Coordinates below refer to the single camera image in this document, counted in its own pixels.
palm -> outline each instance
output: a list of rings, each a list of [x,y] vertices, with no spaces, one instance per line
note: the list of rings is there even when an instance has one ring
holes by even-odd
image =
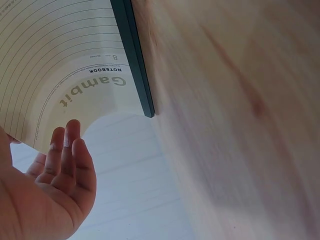
[[[80,139],[78,121],[54,131],[47,156],[38,154],[26,174],[12,167],[10,149],[5,145],[1,142],[0,193],[4,197],[0,201],[9,218],[2,225],[8,232],[5,237],[70,237],[88,216],[96,196],[96,174]]]

white wall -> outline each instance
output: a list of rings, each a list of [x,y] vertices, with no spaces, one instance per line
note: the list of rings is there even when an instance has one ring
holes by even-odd
[[[97,196],[75,240],[194,240],[151,120],[117,114],[97,120],[84,139],[97,173]],[[36,152],[12,145],[25,171]]]

notebook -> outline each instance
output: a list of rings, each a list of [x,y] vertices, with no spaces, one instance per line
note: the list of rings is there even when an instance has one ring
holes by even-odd
[[[118,112],[154,116],[130,0],[0,0],[0,126],[46,153]]]

wooden table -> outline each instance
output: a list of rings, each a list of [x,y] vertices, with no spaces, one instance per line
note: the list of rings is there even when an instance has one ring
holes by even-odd
[[[133,5],[197,238],[320,239],[320,2]]]

notebook page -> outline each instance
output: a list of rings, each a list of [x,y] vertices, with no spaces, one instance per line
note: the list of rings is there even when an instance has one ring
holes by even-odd
[[[0,0],[0,126],[46,152],[55,127],[143,114],[110,0]]]

